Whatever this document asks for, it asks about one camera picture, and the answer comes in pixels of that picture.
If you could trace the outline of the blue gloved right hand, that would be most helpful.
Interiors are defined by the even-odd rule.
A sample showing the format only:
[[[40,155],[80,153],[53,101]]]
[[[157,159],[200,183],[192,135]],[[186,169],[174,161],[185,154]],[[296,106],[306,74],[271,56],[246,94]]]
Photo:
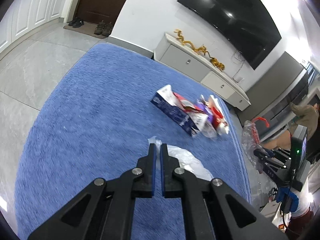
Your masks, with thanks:
[[[299,199],[296,194],[291,191],[290,187],[279,187],[276,194],[276,202],[280,203],[280,210],[287,214],[297,211]]]

